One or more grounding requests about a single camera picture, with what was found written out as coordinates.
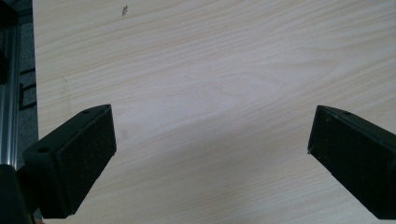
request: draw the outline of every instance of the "screw hole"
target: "screw hole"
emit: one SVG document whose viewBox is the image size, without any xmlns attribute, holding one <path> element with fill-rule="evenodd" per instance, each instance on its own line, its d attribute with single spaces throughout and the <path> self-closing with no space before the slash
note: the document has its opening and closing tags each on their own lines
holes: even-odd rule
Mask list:
<svg viewBox="0 0 396 224">
<path fill-rule="evenodd" d="M 46 153 L 46 152 L 50 151 L 50 149 L 47 148 L 47 147 L 41 147 L 41 148 L 39 148 L 37 151 L 38 151 L 39 153 Z"/>
</svg>

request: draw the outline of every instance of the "wood grain surface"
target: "wood grain surface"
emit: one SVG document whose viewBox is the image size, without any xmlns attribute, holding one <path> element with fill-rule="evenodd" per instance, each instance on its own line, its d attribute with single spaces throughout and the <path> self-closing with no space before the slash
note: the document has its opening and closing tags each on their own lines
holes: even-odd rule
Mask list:
<svg viewBox="0 0 396 224">
<path fill-rule="evenodd" d="M 34 19 L 40 136 L 112 104 L 118 142 L 47 223 L 390 222 L 306 147 L 317 105 L 396 133 L 396 1 L 34 0 Z"/>
</svg>

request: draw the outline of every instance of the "light wooden surface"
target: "light wooden surface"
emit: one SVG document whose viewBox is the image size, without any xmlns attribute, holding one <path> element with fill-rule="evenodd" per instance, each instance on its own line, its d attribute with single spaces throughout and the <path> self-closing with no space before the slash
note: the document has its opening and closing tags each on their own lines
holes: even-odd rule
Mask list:
<svg viewBox="0 0 396 224">
<path fill-rule="evenodd" d="M 396 133 L 396 1 L 34 0 L 34 19 L 40 136 L 110 103 L 118 142 L 47 223 L 382 223 L 306 146 L 317 105 Z"/>
</svg>

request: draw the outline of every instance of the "small dark mark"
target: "small dark mark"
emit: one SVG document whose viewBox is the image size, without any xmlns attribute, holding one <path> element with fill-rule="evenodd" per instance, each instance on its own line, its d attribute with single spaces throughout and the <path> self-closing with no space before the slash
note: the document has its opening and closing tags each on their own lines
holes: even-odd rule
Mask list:
<svg viewBox="0 0 396 224">
<path fill-rule="evenodd" d="M 125 14 L 126 14 L 127 11 L 128 11 L 128 6 L 125 6 L 125 7 L 122 9 L 122 16 L 125 16 Z"/>
</svg>

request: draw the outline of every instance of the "wooden table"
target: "wooden table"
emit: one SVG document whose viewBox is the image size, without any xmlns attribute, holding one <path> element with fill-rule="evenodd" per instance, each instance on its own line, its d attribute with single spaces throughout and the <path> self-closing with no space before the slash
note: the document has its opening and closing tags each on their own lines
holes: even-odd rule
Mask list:
<svg viewBox="0 0 396 224">
<path fill-rule="evenodd" d="M 382 223 L 306 146 L 317 105 L 396 133 L 396 1 L 35 0 L 34 16 L 39 135 L 112 104 L 118 142 L 78 212 L 47 223 Z"/>
</svg>

